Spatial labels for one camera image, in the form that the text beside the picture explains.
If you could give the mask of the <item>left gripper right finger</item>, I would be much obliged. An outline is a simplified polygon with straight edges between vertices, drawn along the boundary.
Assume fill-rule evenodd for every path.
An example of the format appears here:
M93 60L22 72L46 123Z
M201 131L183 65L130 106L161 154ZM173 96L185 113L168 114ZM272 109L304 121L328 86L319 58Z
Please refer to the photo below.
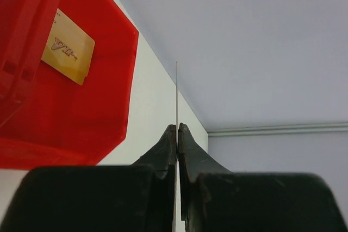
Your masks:
M186 231L347 231L334 194L312 173L232 172L178 129Z

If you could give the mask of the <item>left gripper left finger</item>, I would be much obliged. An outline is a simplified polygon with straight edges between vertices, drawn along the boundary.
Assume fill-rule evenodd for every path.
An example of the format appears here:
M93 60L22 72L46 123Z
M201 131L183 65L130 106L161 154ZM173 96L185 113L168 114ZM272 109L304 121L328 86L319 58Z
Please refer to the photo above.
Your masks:
M173 231L176 126L133 164L45 166L26 174L1 231Z

